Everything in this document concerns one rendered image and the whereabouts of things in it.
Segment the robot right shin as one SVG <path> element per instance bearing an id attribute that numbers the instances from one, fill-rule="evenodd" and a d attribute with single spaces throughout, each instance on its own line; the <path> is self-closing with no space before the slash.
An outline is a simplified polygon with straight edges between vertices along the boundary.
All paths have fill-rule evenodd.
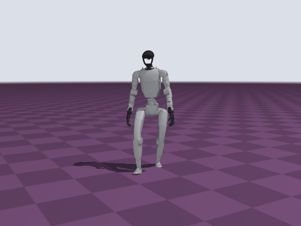
<path id="1" fill-rule="evenodd" d="M 142 169 L 142 165 L 141 165 L 142 145 L 139 146 L 137 141 L 133 140 L 133 150 L 134 150 L 134 157 L 136 159 L 137 168 Z"/>

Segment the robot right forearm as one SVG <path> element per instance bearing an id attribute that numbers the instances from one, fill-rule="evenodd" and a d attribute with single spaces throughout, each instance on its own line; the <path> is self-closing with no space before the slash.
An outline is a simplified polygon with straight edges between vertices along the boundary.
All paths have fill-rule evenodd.
<path id="1" fill-rule="evenodd" d="M 128 109 L 131 107 L 131 108 L 132 108 L 132 111 L 133 111 L 133 107 L 134 107 L 134 104 L 135 104 L 135 97 L 134 97 L 134 96 L 131 96 L 131 91 L 132 91 L 132 89 L 130 90 Z M 127 109 L 127 110 L 128 110 L 128 109 Z"/>

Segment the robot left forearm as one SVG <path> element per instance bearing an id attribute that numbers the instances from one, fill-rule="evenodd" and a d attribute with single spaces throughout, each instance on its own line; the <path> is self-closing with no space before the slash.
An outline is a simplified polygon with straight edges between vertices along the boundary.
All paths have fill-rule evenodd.
<path id="1" fill-rule="evenodd" d="M 171 89 L 169 88 L 168 89 L 169 91 L 169 95 L 166 96 L 166 105 L 167 105 L 167 110 L 168 110 L 168 107 L 171 107 L 171 110 L 173 111 L 173 102 L 172 102 L 172 91 Z"/>

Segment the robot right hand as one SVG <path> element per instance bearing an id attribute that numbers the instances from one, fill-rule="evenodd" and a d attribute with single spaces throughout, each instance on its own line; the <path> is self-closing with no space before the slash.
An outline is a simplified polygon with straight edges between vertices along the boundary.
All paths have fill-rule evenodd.
<path id="1" fill-rule="evenodd" d="M 131 125 L 129 124 L 130 114 L 132 114 L 132 108 L 131 108 L 131 107 L 130 107 L 130 108 L 128 109 L 128 111 L 127 111 L 127 125 L 128 125 L 128 126 L 131 126 Z"/>

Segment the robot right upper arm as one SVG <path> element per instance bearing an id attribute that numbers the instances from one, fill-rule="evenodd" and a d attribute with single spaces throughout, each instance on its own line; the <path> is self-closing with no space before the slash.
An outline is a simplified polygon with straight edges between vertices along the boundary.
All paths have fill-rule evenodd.
<path id="1" fill-rule="evenodd" d="M 137 95 L 137 85 L 138 85 L 138 78 L 139 78 L 139 72 L 140 71 L 135 71 L 132 75 L 132 91 L 131 91 L 131 95 L 136 96 Z"/>

